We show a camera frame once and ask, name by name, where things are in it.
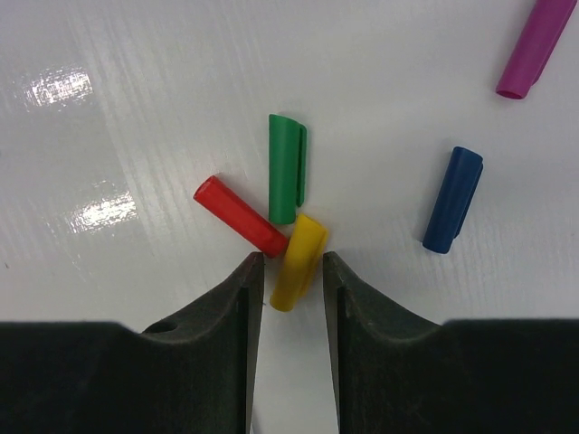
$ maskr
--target white surface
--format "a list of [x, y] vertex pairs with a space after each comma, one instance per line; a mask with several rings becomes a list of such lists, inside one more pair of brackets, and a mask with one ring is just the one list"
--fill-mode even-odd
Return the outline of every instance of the white surface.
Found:
[[[389, 297], [577, 316], [579, 17], [526, 100], [493, 93], [532, 4], [0, 1], [0, 319], [141, 330], [223, 280], [252, 247], [191, 195], [221, 173], [266, 213], [271, 112], [310, 128], [304, 211]], [[485, 170], [437, 256], [417, 239], [456, 143]], [[264, 307], [256, 434], [337, 432], [320, 283]]]

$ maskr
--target red pen cap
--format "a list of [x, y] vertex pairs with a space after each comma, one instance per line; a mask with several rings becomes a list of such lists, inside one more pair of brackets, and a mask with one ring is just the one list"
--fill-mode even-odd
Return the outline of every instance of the red pen cap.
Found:
[[215, 175], [201, 184], [193, 198], [270, 258], [278, 256], [288, 245], [285, 235]]
[[537, 0], [497, 86], [498, 95], [523, 99], [541, 76], [577, 0]]

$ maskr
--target plastic cap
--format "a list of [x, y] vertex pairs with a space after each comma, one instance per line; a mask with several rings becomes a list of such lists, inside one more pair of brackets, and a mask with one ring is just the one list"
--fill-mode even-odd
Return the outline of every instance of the plastic cap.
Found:
[[201, 184], [193, 198], [270, 258], [278, 256], [288, 245], [285, 235], [215, 175]]
[[448, 253], [459, 236], [472, 196], [482, 174], [482, 156], [464, 147], [452, 150], [422, 245], [436, 253]]
[[498, 95], [523, 99], [528, 94], [539, 80], [575, 5], [577, 0], [536, 2], [498, 82]]
[[292, 224], [304, 203], [308, 131], [293, 119], [270, 115], [270, 222]]
[[320, 223], [300, 214], [296, 222], [283, 266], [278, 276], [270, 305], [282, 312], [289, 312], [308, 292], [319, 259], [326, 247], [328, 230]]

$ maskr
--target magenta marker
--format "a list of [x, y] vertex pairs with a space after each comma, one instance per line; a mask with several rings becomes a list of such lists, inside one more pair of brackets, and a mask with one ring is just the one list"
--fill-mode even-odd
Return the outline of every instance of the magenta marker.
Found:
[[537, 0], [497, 86], [505, 98], [523, 99], [541, 76], [577, 0]]

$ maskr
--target yellow pen cap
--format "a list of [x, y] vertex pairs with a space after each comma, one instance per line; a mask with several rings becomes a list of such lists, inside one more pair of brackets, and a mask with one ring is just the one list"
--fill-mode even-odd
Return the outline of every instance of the yellow pen cap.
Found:
[[310, 219], [298, 215], [296, 227], [289, 239], [283, 266], [270, 298], [270, 305], [282, 312], [289, 312], [308, 292], [319, 259], [326, 246], [328, 230]]

